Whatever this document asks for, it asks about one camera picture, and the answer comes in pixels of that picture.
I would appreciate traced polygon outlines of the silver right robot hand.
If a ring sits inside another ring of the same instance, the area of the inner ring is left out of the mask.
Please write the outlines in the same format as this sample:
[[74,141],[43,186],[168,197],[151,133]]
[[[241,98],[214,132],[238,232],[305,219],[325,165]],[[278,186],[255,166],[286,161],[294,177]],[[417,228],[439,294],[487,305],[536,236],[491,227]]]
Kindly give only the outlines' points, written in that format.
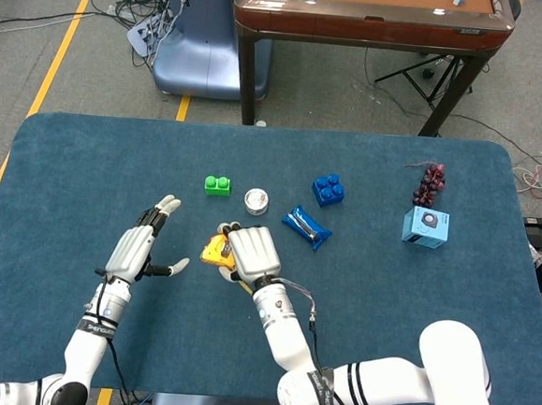
[[232,222],[221,223],[217,230],[226,236],[234,258],[234,268],[218,268],[226,281],[256,285],[261,278],[280,275],[281,261],[267,226],[241,227]]

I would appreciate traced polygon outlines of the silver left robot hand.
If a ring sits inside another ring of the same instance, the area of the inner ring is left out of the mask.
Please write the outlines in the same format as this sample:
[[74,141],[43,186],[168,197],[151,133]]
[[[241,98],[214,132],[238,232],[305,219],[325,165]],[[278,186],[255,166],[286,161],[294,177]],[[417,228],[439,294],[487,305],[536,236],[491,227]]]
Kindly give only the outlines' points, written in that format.
[[182,272],[188,266],[189,258],[165,267],[151,263],[151,249],[155,238],[170,214],[180,206],[179,198],[166,195],[144,211],[135,225],[127,229],[117,242],[105,267],[107,275],[133,283],[143,277],[170,277]]

